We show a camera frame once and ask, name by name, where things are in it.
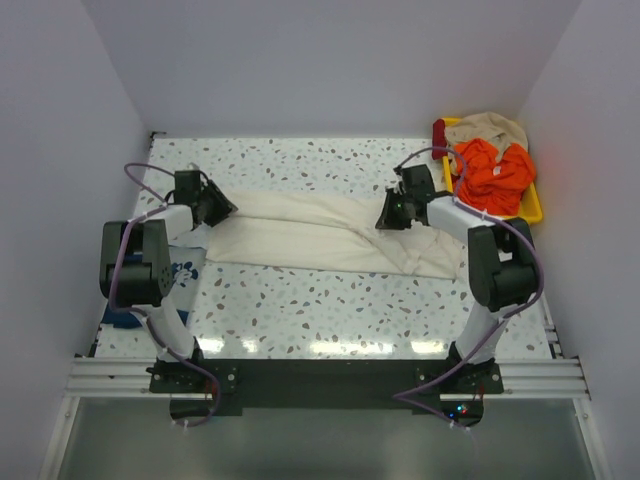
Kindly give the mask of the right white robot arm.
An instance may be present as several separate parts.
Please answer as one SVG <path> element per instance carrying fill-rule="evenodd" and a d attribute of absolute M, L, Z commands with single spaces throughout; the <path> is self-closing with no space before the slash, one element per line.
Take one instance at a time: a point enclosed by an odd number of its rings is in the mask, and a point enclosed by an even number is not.
<path fill-rule="evenodd" d="M 420 223 L 466 246 L 474 304 L 451 353 L 473 365 L 494 360 L 507 321 L 536 303 L 543 292 L 543 271 L 529 224 L 520 217 L 502 220 L 438 191 L 425 165 L 396 167 L 394 172 L 398 183 L 386 190 L 376 227 L 405 230 Z"/>

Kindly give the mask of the cream t shirt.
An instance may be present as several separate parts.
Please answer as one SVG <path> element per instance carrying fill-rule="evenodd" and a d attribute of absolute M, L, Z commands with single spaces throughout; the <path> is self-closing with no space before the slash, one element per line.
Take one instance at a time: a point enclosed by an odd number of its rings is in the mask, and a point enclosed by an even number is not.
<path fill-rule="evenodd" d="M 415 225 L 378 230 L 380 199 L 233 191 L 237 211 L 212 228 L 206 257 L 220 263 L 454 280 L 464 249 L 450 235 Z"/>

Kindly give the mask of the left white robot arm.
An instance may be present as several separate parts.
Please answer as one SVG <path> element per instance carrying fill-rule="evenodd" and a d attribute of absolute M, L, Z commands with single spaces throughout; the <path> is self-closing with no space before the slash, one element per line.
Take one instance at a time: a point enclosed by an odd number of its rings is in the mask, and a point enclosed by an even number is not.
<path fill-rule="evenodd" d="M 104 224 L 99 267 L 110 310 L 132 315 L 164 362 L 190 359 L 199 349 L 171 298 L 170 242 L 201 225 L 214 227 L 237 210 L 200 170 L 176 171 L 173 180 L 171 195 L 161 196 L 159 206 Z"/>

